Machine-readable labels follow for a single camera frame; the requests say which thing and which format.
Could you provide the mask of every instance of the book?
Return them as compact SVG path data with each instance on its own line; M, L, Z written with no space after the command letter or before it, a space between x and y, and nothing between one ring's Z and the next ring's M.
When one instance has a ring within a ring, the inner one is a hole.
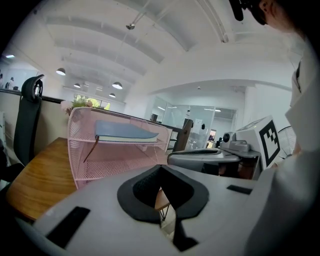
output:
M155 143L158 134L131 123L95 121L95 137L100 141Z

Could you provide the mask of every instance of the ceiling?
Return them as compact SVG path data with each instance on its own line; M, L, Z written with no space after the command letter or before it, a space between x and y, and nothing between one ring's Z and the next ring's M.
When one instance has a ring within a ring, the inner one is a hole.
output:
M248 11L243 22L236 21L227 0L49 0L39 6L38 16L67 76L102 87L100 96L115 93L121 102L164 59L189 51L217 44L302 48L295 38L259 25ZM128 30L131 23L135 28ZM123 90L111 86L116 81Z
M238 79L209 80L172 86L155 93L161 98L175 102L175 99L181 97L207 97L224 92L244 93L247 86L254 86L254 83L250 80Z

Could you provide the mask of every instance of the window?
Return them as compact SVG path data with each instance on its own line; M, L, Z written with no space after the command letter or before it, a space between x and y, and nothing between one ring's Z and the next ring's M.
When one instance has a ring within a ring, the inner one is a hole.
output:
M82 100L82 101L91 101L92 102L92 106L94 108L97 108L97 109L109 110L109 108L110 108L110 102L106 102L106 101L99 100L99 99L96 99L96 98L87 97L87 96L80 95L80 94L77 94L74 97L74 100L75 101L80 101L80 100Z

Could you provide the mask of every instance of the desk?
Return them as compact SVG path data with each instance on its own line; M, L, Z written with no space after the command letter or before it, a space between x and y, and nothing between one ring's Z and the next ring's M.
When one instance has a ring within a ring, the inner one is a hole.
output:
M36 220L76 190L69 162L68 141L66 138L57 138L37 154L12 182L6 200L22 215ZM156 210L160 211L169 204L160 190Z

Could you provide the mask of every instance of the pink wire rack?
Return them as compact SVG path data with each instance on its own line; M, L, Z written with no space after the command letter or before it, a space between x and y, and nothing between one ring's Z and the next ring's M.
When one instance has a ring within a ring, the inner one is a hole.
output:
M159 133L157 142L96 142L95 122L105 120L133 124L153 133ZM77 189L91 181L120 174L133 169L167 164L168 129L164 126L126 116L120 113L90 107L76 107L68 122L68 153L73 179Z

